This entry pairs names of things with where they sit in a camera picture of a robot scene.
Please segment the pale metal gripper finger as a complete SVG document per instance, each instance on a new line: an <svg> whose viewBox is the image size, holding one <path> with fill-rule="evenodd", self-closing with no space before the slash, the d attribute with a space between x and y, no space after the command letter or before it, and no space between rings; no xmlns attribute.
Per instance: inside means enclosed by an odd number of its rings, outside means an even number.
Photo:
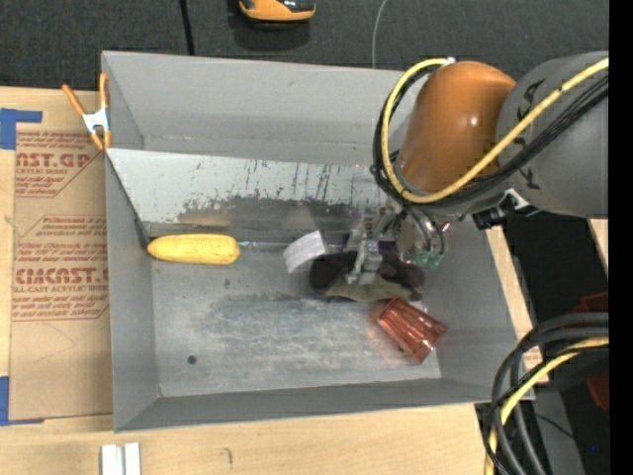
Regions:
<svg viewBox="0 0 633 475"><path fill-rule="evenodd" d="M364 269L366 257L368 256L368 240L365 237L362 238L350 238L346 245L346 251L355 253L356 256L353 259L350 270L347 272L345 278L348 284L351 285L368 285L370 275Z"/></svg>
<svg viewBox="0 0 633 475"><path fill-rule="evenodd" d="M380 274L383 256L380 251L369 252L364 260L364 284L370 285Z"/></svg>

